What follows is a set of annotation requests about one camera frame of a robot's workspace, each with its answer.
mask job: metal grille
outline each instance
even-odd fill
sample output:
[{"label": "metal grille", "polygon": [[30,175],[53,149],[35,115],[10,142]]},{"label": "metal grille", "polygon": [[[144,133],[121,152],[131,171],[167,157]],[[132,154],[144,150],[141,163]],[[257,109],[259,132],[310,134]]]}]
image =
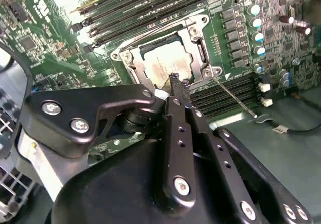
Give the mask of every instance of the metal grille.
[{"label": "metal grille", "polygon": [[[0,108],[0,148],[8,143],[15,123]],[[0,159],[0,223],[17,215],[35,182],[15,169],[10,158]]]}]

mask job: motherboard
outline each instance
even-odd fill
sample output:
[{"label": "motherboard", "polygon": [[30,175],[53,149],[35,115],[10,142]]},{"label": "motherboard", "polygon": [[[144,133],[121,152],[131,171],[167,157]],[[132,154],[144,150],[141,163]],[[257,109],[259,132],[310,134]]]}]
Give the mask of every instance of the motherboard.
[{"label": "motherboard", "polygon": [[29,63],[35,91],[133,83],[155,91],[177,72],[211,121],[240,111],[213,78],[249,107],[321,84],[309,1],[0,0],[0,37]]}]

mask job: mounting hole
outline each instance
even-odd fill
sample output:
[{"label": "mounting hole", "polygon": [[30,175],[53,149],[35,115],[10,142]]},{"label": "mounting hole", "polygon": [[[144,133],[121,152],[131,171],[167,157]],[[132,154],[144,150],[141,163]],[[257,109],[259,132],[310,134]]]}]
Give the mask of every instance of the mounting hole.
[{"label": "mounting hole", "polygon": [[173,99],[173,103],[175,103],[177,106],[181,105],[181,103],[176,98]]},{"label": "mounting hole", "polygon": [[185,147],[185,144],[184,144],[181,140],[178,140],[177,143],[178,143],[178,145],[179,145],[180,147],[182,147],[182,148]]},{"label": "mounting hole", "polygon": [[224,165],[225,165],[227,168],[231,169],[231,165],[230,165],[230,163],[229,163],[229,162],[224,161]]},{"label": "mounting hole", "polygon": [[222,146],[217,145],[216,147],[217,147],[220,151],[223,151],[223,147],[222,147]]},{"label": "mounting hole", "polygon": [[182,132],[182,133],[185,132],[185,129],[184,129],[183,127],[181,127],[181,126],[178,127],[178,130],[179,130],[180,132]]}]

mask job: silver screw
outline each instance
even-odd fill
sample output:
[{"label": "silver screw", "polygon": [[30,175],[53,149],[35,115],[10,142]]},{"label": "silver screw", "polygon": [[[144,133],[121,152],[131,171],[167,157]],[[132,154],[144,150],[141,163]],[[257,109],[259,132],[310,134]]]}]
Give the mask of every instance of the silver screw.
[{"label": "silver screw", "polygon": [[174,187],[180,195],[185,196],[190,193],[189,185],[184,179],[180,177],[174,179]]},{"label": "silver screw", "polygon": [[41,106],[43,112],[48,115],[58,115],[61,112],[61,108],[54,102],[47,102]]},{"label": "silver screw", "polygon": [[297,212],[299,212],[299,215],[302,217],[303,220],[308,220],[309,218],[305,214],[305,212],[301,209],[301,207],[296,206]]},{"label": "silver screw", "polygon": [[227,132],[226,130],[223,130],[223,134],[224,134],[226,137],[230,137],[230,133]]},{"label": "silver screw", "polygon": [[198,30],[195,27],[191,27],[189,30],[190,34],[192,37],[197,36],[198,35]]},{"label": "silver screw", "polygon": [[198,117],[201,117],[202,116],[202,113],[200,111],[198,111],[197,109],[195,110],[195,113]]},{"label": "silver screw", "polygon": [[296,216],[294,211],[288,206],[288,205],[283,205],[286,214],[292,219],[292,220],[296,220]]},{"label": "silver screw", "polygon": [[249,218],[250,220],[255,220],[256,215],[254,209],[245,201],[241,202],[241,208],[243,213]]},{"label": "silver screw", "polygon": [[181,105],[181,103],[176,98],[173,99],[173,103],[175,103],[177,106]]},{"label": "silver screw", "polygon": [[87,121],[80,118],[72,120],[70,127],[78,133],[85,133],[89,130],[89,124]]},{"label": "silver screw", "polygon": [[144,94],[146,97],[152,97],[152,94],[148,90],[144,90],[142,94]]},{"label": "silver screw", "polygon": [[126,63],[130,63],[132,62],[132,54],[130,52],[126,52],[124,55],[123,55],[123,59]]}]

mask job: connector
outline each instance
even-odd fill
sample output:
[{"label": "connector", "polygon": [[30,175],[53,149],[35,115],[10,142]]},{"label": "connector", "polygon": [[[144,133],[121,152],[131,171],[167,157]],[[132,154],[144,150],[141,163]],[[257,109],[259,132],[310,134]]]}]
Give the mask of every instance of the connector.
[{"label": "connector", "polygon": [[270,107],[273,105],[273,100],[272,99],[261,99],[261,103],[263,104],[264,107]]},{"label": "connector", "polygon": [[271,84],[259,83],[259,88],[261,92],[269,92],[271,90]]}]

